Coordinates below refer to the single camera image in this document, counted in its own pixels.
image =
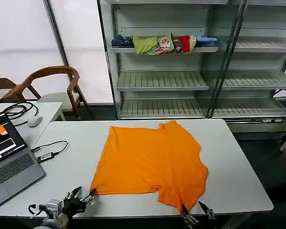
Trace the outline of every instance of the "green cloth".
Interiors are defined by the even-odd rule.
[[[147,52],[148,55],[162,55],[170,53],[174,50],[174,42],[172,40],[172,33],[158,39],[157,46],[154,46]]]
[[[150,37],[146,39],[140,39],[138,36],[133,36],[133,43],[135,50],[137,52],[137,55],[143,54],[151,50],[153,47],[155,47],[157,42],[157,37]]]

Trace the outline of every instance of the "laptop screen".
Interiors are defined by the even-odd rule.
[[[5,114],[0,114],[0,162],[25,149],[27,144]]]

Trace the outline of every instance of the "shelf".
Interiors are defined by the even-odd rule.
[[[208,90],[199,72],[121,72],[118,91]]]
[[[125,100],[120,119],[204,118],[195,99]]]
[[[249,5],[286,6],[286,0],[250,0]]]
[[[130,48],[130,47],[111,47],[111,50],[114,51],[115,53],[136,53],[135,48]],[[212,46],[212,47],[195,47],[191,53],[194,52],[217,52],[218,47],[217,46]],[[166,55],[181,55],[181,54],[188,54],[188,53],[169,53]]]
[[[286,117],[286,108],[273,98],[221,98],[213,118]]]
[[[106,0],[109,4],[221,4],[228,0]]]
[[[286,38],[239,37],[234,52],[286,52]]]
[[[207,71],[204,76],[209,85],[215,85],[218,72]],[[286,89],[286,74],[282,71],[228,71],[223,90],[275,90]]]

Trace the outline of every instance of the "white desk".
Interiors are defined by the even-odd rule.
[[[61,111],[61,103],[36,103],[33,102],[39,109],[38,116],[42,116],[42,121],[37,127],[30,128],[27,124],[23,124],[17,126],[16,129],[24,139],[24,141],[28,144],[29,147],[33,147],[35,143],[38,141],[44,130],[47,128],[48,124],[56,120],[58,116],[64,120],[62,111]],[[0,104],[0,112],[5,108],[9,107],[12,104]],[[24,116],[12,120],[13,124],[19,124],[27,121],[32,118],[36,112],[36,109],[33,107],[30,109]]]
[[[30,217],[28,205],[62,200],[68,191],[82,186],[87,195],[109,127],[157,128],[167,120],[52,122],[36,145],[67,140],[68,149],[44,162],[46,177],[0,207],[0,216]],[[231,131],[221,119],[177,120],[202,146],[201,160],[209,169],[205,193],[200,200],[215,214],[270,211],[272,202]],[[43,148],[37,156],[62,146]],[[157,201],[158,193],[97,196],[94,206],[79,218],[150,217],[179,215],[176,208]],[[191,214],[203,214],[199,204]]]

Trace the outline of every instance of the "chair backrest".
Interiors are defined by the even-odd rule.
[[[0,89],[12,89],[16,86],[11,80],[8,78],[0,78]]]
[[[28,87],[32,84],[32,81],[38,78],[46,77],[49,75],[55,75],[55,74],[68,74],[72,75],[74,80],[77,80],[80,78],[80,75],[76,71],[76,69],[69,67],[69,66],[51,66],[47,68],[39,69],[38,71],[35,71],[31,75],[27,77],[27,79],[22,83],[23,86]]]
[[[42,77],[46,77],[49,75],[55,75],[55,74],[68,74],[68,75],[72,75],[73,78],[71,80],[71,83],[69,85],[72,86],[72,88],[74,88],[75,90],[78,90],[78,86],[77,86],[77,82],[80,78],[78,72],[69,66],[51,66],[51,67],[47,67],[47,68],[42,68],[40,70],[35,71],[34,73],[32,73],[31,75],[29,75],[22,84],[17,85],[16,87],[14,87],[13,90],[11,90],[1,101],[5,102],[5,101],[14,101],[14,100],[18,100],[18,101],[25,101],[25,98],[23,97],[22,93],[24,91],[24,89],[28,88],[34,96],[36,96],[37,99],[40,99],[41,96],[38,94],[38,92],[33,88],[32,81],[38,78],[42,78]]]

